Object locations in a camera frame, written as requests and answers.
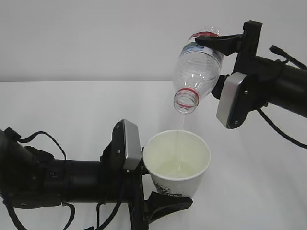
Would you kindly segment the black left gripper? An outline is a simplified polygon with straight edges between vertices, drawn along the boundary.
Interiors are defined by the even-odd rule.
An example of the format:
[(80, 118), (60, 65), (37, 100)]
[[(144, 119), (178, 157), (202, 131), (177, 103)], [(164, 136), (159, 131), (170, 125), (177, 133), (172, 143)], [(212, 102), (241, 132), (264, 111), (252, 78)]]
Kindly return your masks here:
[(97, 172), (97, 201), (98, 204), (115, 203), (109, 217), (97, 225), (98, 230), (105, 229), (117, 214), (122, 203), (128, 204), (132, 230), (148, 230), (149, 225), (169, 214), (186, 210), (191, 207), (193, 200), (189, 197), (179, 197), (151, 192), (144, 199), (142, 176), (150, 174), (143, 159), (135, 170), (112, 171), (106, 165), (98, 165)]

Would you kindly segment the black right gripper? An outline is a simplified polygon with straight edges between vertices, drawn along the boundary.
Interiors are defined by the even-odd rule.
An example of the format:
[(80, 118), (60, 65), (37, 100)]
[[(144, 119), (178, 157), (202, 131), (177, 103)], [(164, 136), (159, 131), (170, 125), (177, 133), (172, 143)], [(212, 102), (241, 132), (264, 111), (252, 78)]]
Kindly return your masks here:
[[(195, 42), (200, 46), (216, 50), (223, 55), (229, 56), (238, 53), (233, 68), (233, 73), (250, 74), (255, 69), (255, 58), (258, 49), (260, 32), (263, 23), (249, 20), (244, 22), (243, 34), (209, 37), (199, 36)], [(220, 99), (224, 82), (229, 75), (220, 75), (211, 94), (214, 98)]]

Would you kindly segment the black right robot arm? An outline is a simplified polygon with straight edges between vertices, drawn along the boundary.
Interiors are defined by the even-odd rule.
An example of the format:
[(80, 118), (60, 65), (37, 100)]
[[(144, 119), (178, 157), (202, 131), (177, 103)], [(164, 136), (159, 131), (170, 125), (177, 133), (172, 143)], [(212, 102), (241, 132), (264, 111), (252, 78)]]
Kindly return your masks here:
[(243, 33), (221, 37), (199, 36), (195, 42), (229, 56), (237, 54), (233, 72), (220, 76), (214, 95), (217, 118), (238, 126), (249, 112), (272, 103), (301, 116), (307, 115), (307, 67), (277, 46), (270, 51), (285, 60), (257, 55), (262, 23), (246, 21)]

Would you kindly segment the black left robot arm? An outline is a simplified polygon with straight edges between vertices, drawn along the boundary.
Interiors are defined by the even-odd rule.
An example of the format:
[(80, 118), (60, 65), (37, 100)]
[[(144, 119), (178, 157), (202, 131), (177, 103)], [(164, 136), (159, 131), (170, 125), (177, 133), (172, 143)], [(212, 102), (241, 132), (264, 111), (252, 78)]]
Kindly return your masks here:
[(0, 196), (15, 227), (24, 226), (15, 210), (68, 206), (69, 222), (75, 216), (75, 203), (114, 203), (115, 207), (98, 230), (105, 229), (127, 203), (131, 228), (146, 230), (150, 223), (168, 214), (190, 208), (188, 197), (151, 192), (144, 198), (142, 176), (148, 173), (142, 160), (125, 169), (128, 134), (118, 122), (112, 139), (98, 161), (57, 160), (46, 151), (29, 146), (36, 137), (22, 138), (11, 128), (0, 133)]

